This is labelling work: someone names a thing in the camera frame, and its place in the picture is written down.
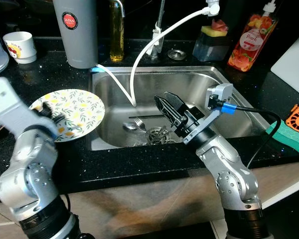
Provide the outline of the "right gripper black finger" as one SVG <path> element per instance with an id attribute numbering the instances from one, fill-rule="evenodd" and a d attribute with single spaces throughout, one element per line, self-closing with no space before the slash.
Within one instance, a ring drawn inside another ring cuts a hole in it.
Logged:
<path id="1" fill-rule="evenodd" d="M 164 93 L 164 96 L 168 104 L 179 114 L 184 114 L 186 110 L 190 109 L 190 107 L 177 94 Z"/>
<path id="2" fill-rule="evenodd" d="M 163 97 L 155 97 L 154 102 L 159 111 L 170 121 L 175 130 L 183 130 L 183 114 L 173 109 Z"/>

